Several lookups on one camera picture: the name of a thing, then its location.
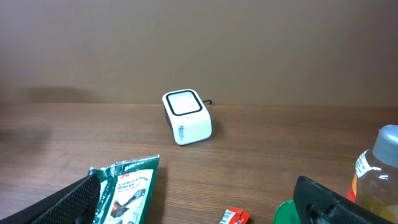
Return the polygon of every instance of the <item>green and white packet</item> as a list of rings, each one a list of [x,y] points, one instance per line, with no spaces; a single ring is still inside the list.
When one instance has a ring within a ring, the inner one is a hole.
[[[144,224],[155,188],[159,155],[91,167],[101,183],[93,224]]]

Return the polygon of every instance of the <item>tabletop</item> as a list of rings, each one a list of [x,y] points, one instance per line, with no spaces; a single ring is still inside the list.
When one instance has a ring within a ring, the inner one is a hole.
[[[272,223],[306,175],[346,195],[358,156],[394,108],[207,106],[213,134],[178,146],[162,105],[0,105],[0,219],[90,167],[160,154],[146,223],[218,223],[227,207]]]

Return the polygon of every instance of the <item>beige wall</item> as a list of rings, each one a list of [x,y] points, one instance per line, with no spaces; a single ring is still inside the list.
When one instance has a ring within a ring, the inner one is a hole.
[[[396,0],[2,0],[0,101],[398,106]]]

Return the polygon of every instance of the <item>green circular object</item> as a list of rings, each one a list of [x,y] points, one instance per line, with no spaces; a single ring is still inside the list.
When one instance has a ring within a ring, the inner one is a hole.
[[[300,224],[293,200],[282,203],[276,210],[273,224]]]

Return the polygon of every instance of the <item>red snack wrapper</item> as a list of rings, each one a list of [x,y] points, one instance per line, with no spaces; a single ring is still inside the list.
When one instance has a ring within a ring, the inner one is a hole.
[[[220,224],[245,224],[250,218],[250,213],[244,212],[241,208],[229,207],[224,212]]]

